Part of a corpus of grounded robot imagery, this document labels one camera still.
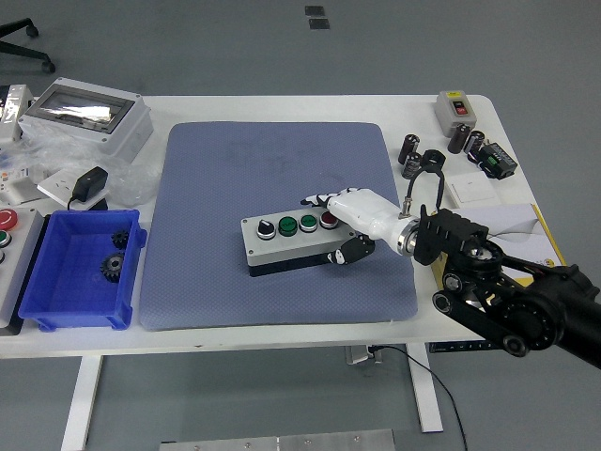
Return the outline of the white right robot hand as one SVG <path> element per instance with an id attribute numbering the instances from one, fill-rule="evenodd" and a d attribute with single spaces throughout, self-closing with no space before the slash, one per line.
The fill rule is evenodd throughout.
<path id="1" fill-rule="evenodd" d="M 398 206 L 370 189 L 347 188 L 336 194 L 314 194 L 301 203 L 327 209 L 356 232 L 354 238 L 324 256 L 330 263 L 347 265 L 359 261 L 374 252 L 377 240 L 384 240 L 401 256 L 413 256 L 412 219 L 403 217 Z"/>

